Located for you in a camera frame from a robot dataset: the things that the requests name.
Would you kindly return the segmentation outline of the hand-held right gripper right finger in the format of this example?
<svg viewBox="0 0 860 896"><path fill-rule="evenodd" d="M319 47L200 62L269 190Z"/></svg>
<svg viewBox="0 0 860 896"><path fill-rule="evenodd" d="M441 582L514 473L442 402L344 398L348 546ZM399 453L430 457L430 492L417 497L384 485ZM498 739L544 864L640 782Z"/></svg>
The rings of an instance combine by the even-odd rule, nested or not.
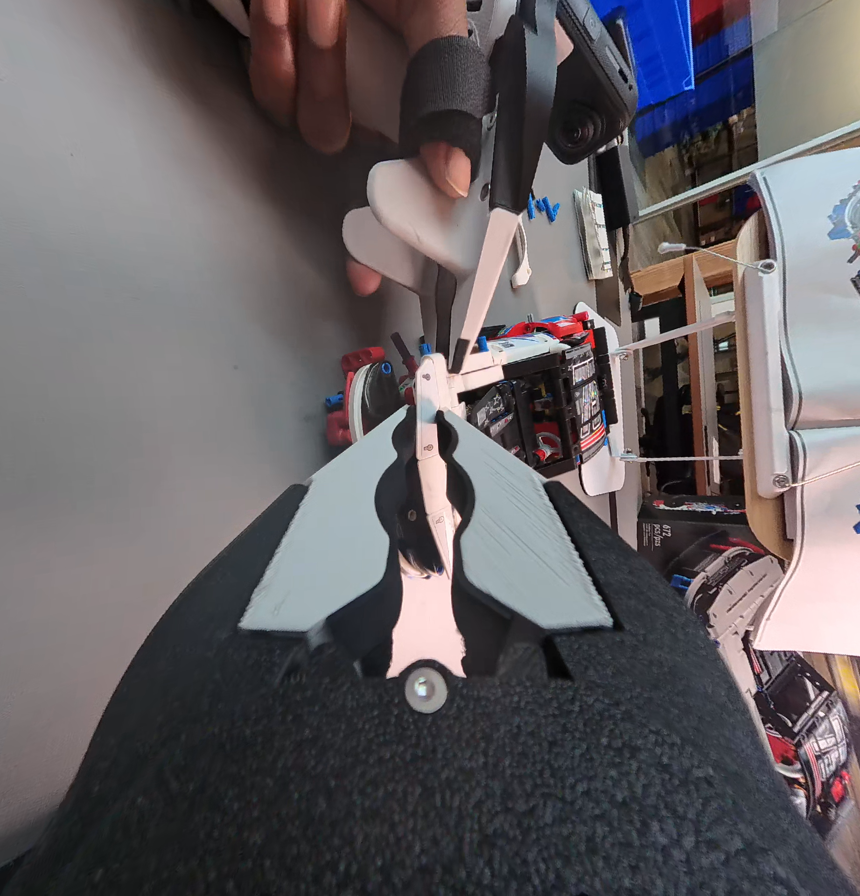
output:
<svg viewBox="0 0 860 896"><path fill-rule="evenodd" d="M546 633L612 629L545 480L450 410L437 423L446 437L447 498L459 518L453 596Z"/></svg>

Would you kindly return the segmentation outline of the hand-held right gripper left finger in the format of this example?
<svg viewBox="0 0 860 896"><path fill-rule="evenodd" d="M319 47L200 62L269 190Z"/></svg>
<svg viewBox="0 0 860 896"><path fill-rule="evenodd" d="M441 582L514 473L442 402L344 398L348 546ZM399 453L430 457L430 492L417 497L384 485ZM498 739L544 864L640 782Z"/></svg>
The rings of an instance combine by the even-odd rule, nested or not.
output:
<svg viewBox="0 0 860 896"><path fill-rule="evenodd" d="M239 627L334 639L390 639L402 580L398 513L412 458L401 408L309 481Z"/></svg>

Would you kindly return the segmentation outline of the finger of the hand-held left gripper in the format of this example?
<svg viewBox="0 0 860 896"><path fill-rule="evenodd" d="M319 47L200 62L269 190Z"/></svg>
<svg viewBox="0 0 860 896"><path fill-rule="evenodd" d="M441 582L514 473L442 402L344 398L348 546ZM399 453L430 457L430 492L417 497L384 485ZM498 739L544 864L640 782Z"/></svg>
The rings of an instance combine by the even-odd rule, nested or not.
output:
<svg viewBox="0 0 860 896"><path fill-rule="evenodd" d="M450 315L449 374L461 373L484 326L520 218L520 212L503 208L490 212L477 266L458 283L455 292Z"/></svg>
<svg viewBox="0 0 860 896"><path fill-rule="evenodd" d="M449 357L451 313L458 282L454 273L438 263L425 263L418 289L423 339L444 357Z"/></svg>

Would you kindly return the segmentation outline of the white brick-built toy race car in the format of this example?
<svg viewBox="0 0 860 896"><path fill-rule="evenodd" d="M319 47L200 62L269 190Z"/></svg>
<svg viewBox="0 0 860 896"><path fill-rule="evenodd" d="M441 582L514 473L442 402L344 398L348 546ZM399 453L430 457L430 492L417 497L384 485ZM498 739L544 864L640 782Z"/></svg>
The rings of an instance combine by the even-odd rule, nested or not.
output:
<svg viewBox="0 0 860 896"><path fill-rule="evenodd" d="M341 358L344 387L325 398L329 446L346 448L416 398L418 354L399 333L391 341L403 373L383 348L366 347ZM616 491L599 487L605 454L618 454L618 392L611 366L615 331L590 308L573 314L484 327L466 370L442 379L451 408L519 461L545 477L579 471L589 495Z"/></svg>

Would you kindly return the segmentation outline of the grey desk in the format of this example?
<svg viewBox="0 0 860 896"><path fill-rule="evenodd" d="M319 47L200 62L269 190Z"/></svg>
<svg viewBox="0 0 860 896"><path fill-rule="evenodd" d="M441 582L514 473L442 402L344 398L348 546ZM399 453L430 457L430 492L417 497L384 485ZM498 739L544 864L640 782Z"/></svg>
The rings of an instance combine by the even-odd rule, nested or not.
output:
<svg viewBox="0 0 860 896"><path fill-rule="evenodd" d="M141 644L327 458L339 359L416 338L356 297L324 156L176 2L0 2L0 868L43 832Z"/></svg>

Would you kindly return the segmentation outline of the person's left hand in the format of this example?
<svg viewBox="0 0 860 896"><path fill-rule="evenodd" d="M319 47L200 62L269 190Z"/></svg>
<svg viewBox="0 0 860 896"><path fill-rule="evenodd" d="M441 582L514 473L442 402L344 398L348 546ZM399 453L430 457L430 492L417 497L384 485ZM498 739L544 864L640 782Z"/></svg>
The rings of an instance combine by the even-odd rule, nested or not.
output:
<svg viewBox="0 0 860 896"><path fill-rule="evenodd" d="M465 2L371 1L415 54L433 39L468 34ZM253 1L249 75L257 102L312 149L333 155L349 140L344 1Z"/></svg>

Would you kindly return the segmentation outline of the sticker sheet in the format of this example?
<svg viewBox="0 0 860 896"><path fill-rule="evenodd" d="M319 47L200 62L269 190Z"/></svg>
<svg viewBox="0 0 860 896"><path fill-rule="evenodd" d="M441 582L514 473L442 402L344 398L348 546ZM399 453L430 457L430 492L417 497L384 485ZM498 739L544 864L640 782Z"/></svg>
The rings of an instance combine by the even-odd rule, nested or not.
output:
<svg viewBox="0 0 860 896"><path fill-rule="evenodd" d="M587 278L592 281L609 279L614 270L603 197L583 187L573 192L573 204Z"/></svg>

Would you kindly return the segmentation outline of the black power adapter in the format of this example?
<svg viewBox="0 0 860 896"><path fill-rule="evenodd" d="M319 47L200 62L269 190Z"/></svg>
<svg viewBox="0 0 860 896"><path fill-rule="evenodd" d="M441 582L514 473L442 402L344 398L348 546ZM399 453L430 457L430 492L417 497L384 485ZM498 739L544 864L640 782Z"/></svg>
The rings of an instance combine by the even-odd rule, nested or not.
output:
<svg viewBox="0 0 860 896"><path fill-rule="evenodd" d="M592 190L601 196L608 232L633 225L638 219L639 208L628 144L614 141L596 153L590 178Z"/></svg>

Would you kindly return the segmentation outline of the white book stand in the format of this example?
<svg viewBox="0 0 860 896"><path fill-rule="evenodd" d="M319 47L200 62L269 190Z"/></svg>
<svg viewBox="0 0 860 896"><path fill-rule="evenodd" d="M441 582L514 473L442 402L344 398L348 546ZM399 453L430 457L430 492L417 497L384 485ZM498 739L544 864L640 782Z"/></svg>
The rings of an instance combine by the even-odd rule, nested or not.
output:
<svg viewBox="0 0 860 896"><path fill-rule="evenodd" d="M683 337L695 337L718 326L734 325L739 362L739 397L741 411L742 455L662 456L646 458L630 452L624 443L622 411L608 411L610 426L608 443L603 454L597 454L590 466L590 480L583 487L592 496L616 491L622 487L624 466L628 463L689 462L717 464L740 461L744 465L745 489L754 489L760 500L777 500L796 487L792 472L790 436L784 422L782 356L778 322L780 276L776 261L745 261L738 256L739 242L720 245L716 249L663 242L660 253L685 252L682 263L697 276L702 286L705 279L697 257L701 254L719 262L713 281L734 275L735 308L710 318L700 318L682 327L657 336L623 345L609 345L604 356L610 362L618 409L622 407L622 362L632 354Z"/></svg>

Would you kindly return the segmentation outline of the black toy car set box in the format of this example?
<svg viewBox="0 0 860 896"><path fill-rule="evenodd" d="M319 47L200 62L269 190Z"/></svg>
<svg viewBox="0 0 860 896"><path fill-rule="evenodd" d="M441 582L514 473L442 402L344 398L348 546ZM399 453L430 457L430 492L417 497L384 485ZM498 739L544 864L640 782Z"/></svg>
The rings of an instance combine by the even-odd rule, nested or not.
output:
<svg viewBox="0 0 860 896"><path fill-rule="evenodd" d="M806 521L786 561L742 497L653 495L637 549L715 644L793 804L827 838L860 765L860 496Z"/></svg>

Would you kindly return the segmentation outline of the open instruction manual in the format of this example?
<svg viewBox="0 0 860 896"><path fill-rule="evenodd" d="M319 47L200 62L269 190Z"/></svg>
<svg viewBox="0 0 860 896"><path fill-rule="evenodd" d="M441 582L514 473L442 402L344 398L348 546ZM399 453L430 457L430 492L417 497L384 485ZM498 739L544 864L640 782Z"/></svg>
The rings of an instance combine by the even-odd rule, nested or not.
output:
<svg viewBox="0 0 860 896"><path fill-rule="evenodd" d="M784 422L796 487L777 499L798 550L809 514L860 496L860 147L751 178L780 276Z"/></svg>

